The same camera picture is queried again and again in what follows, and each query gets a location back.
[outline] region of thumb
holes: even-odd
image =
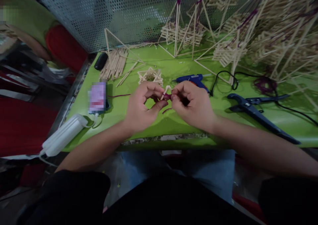
[[[180,98],[177,96],[177,95],[175,95],[175,94],[173,94],[172,96],[171,96],[171,101],[172,101],[172,108],[178,113],[178,114],[181,114],[181,115],[183,115],[183,114],[185,114],[185,112],[186,112],[186,108],[185,108],[185,106],[183,105],[183,103],[180,101]]]
[[[164,108],[165,106],[167,106],[167,105],[168,105],[168,102],[167,102],[167,101],[161,100],[161,101],[159,101],[159,102],[156,102],[156,104],[154,104],[149,111],[151,111],[151,113],[157,115],[157,114],[159,113],[159,111],[160,111],[162,108]]]

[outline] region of person's left hand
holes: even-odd
[[[157,118],[159,111],[168,105],[165,100],[159,101],[164,89],[154,82],[143,82],[129,97],[124,124],[133,131],[141,132],[148,128]],[[152,98],[155,104],[151,109],[145,106],[147,99]]]

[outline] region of white power adapter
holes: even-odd
[[[49,157],[56,156],[84,127],[87,127],[87,123],[82,115],[73,115],[42,144],[40,157],[44,154]]]

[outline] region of bundle of wooden sticks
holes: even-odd
[[[106,64],[100,72],[99,79],[114,80],[123,74],[128,50],[124,48],[114,49],[110,52]]]

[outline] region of black pliers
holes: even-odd
[[[271,131],[272,133],[278,135],[279,137],[293,143],[293,144],[301,144],[300,141],[288,135],[286,132],[275,126],[270,122],[266,117],[262,115],[253,105],[259,105],[263,102],[271,102],[277,101],[289,97],[288,94],[278,96],[278,97],[252,97],[252,98],[243,98],[236,93],[231,93],[228,95],[228,99],[235,99],[238,104],[230,107],[230,110],[233,112],[245,112],[266,129]]]

